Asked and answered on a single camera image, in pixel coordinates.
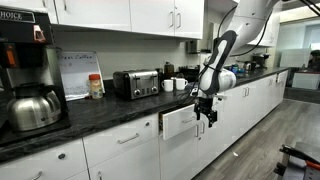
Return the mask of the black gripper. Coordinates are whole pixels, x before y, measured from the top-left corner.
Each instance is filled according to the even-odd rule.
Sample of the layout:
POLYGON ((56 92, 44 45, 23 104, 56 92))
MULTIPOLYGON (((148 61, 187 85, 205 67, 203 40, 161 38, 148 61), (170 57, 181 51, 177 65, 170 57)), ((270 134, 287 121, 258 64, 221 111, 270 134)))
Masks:
POLYGON ((200 120, 200 114, 204 114, 208 118, 209 128, 217 121, 217 112, 212 110, 212 103, 212 98, 198 98, 194 106, 196 120, 200 120))

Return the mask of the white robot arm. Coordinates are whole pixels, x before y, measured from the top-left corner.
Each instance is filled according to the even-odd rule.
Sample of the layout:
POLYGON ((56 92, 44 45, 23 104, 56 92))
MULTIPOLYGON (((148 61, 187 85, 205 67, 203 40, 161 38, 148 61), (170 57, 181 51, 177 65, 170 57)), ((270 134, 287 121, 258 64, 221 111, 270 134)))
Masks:
POLYGON ((207 117, 209 128, 218 116, 218 112, 213 109, 213 98, 236 85, 235 74, 224 68, 226 60, 234 50, 258 36, 279 1, 239 0, 229 25, 212 49, 210 59, 202 65, 198 84, 202 94, 198 97, 194 112, 197 119, 200 119, 200 114, 207 117))

